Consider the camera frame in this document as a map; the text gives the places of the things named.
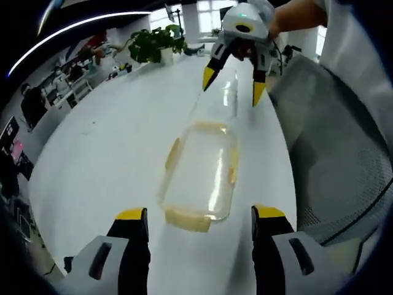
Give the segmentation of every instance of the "mesh chair back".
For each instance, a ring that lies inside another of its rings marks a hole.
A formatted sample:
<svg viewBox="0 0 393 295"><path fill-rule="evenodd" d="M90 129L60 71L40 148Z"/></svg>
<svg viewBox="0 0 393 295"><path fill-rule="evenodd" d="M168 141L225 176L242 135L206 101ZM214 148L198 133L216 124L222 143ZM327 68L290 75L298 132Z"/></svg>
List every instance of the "mesh chair back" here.
<svg viewBox="0 0 393 295"><path fill-rule="evenodd" d="M364 237L386 215L393 189L386 143L365 106L342 81L299 56L270 97L281 123L294 173L298 230L322 243Z"/></svg>

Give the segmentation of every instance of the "white tabletop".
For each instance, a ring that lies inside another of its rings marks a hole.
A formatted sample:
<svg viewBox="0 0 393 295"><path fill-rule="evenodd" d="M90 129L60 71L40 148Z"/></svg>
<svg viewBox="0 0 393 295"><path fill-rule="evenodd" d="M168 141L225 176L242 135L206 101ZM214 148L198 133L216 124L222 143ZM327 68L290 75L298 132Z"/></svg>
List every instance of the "white tabletop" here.
<svg viewBox="0 0 393 295"><path fill-rule="evenodd" d="M276 113L264 92L252 108L252 66L238 72L238 180L231 212L209 232L165 224L157 205L166 156L185 127L208 57L101 84L60 124L29 182L35 220L55 262L106 235L121 211L148 209L149 294L255 294L251 206L285 212L296 226L292 169Z"/></svg>

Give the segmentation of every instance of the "window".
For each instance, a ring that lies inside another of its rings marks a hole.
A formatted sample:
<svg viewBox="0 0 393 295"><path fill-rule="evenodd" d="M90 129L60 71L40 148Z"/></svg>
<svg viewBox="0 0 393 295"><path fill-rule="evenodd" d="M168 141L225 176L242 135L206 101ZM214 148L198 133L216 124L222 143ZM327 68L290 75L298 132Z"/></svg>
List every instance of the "window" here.
<svg viewBox="0 0 393 295"><path fill-rule="evenodd" d="M180 10L180 21L182 24L182 29L185 32L183 10L181 4L170 6L170 8L173 12L178 9ZM174 23L179 25L179 19L177 17L177 13L173 13L173 18L174 18ZM165 8L153 11L152 14L149 15L149 22L150 22L150 30L157 29L159 26L161 27L161 29L164 29L166 26L173 24L173 22L169 20Z"/></svg>
<svg viewBox="0 0 393 295"><path fill-rule="evenodd" d="M210 33L213 29L221 28L220 9L237 5L234 0L208 0L198 1L199 30L201 33Z"/></svg>
<svg viewBox="0 0 393 295"><path fill-rule="evenodd" d="M318 37L317 37L317 48L315 52L321 56L322 55L322 49L324 48L324 43L325 43L325 37L326 37L326 28L324 26L319 26L318 27Z"/></svg>

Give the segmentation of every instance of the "ceiling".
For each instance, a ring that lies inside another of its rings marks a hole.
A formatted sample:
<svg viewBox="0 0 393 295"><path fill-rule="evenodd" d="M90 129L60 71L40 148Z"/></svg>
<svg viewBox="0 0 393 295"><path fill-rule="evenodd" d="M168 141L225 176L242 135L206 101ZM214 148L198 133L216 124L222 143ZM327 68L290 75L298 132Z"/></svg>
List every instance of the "ceiling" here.
<svg viewBox="0 0 393 295"><path fill-rule="evenodd" d="M3 92L0 98L1 109L9 101L10 96L16 91L17 87L52 55L70 46L75 41L85 39L109 28L125 26L142 16L128 15L105 18L64 32L40 46L15 69L9 78L6 78L9 69L14 63L43 38L68 25L98 15L135 10L153 11L162 8L163 3L177 4L181 2L182 4L191 4L195 3L196 0L84 0L82 2L81 0L63 0L63 2L73 2L73 4L52 10L42 27L39 37L37 37L39 21L50 0L14 0L7 2L3 10L9 16L6 18L7 23L4 23L2 26L6 46L2 48L4 69L2 69L1 73L6 81L6 92ZM277 6L287 1L272 0L271 2Z"/></svg>

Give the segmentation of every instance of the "cable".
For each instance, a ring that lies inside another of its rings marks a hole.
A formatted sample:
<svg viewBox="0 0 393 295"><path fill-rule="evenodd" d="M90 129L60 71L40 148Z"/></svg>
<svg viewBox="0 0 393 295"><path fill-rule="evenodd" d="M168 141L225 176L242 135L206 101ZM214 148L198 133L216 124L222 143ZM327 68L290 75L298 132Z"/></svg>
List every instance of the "cable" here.
<svg viewBox="0 0 393 295"><path fill-rule="evenodd" d="M276 47L276 49L278 51L278 54L280 54L280 76L282 76L282 55L281 55L281 51L278 48L276 41L273 40L273 44Z"/></svg>
<svg viewBox="0 0 393 295"><path fill-rule="evenodd" d="M374 200L374 202L372 202L370 204L370 206L368 206L366 208L366 210L363 211L362 214L360 214L357 218L355 218L354 220L352 220L352 222L350 222L346 227L342 228L341 230L339 230L337 233L335 233L334 235L332 235L330 238L324 240L321 245L324 246L326 245L328 242L334 240L335 238L337 238L339 235L341 235L343 232L346 232L351 226L353 226L355 223L357 223L360 219L362 219L378 202L379 200L381 200L382 196L385 194L385 192L387 192L387 190L390 188L390 186L393 183L393 177L392 179L387 183L387 185L385 186L385 188L379 193L379 195L377 196L377 198Z"/></svg>
<svg viewBox="0 0 393 295"><path fill-rule="evenodd" d="M47 272L47 273L44 273L43 275L49 275L50 273L52 273L53 272L53 270L54 270L54 268L55 268L55 266L56 266L56 262L55 263L53 263L53 266L52 266L52 268Z"/></svg>

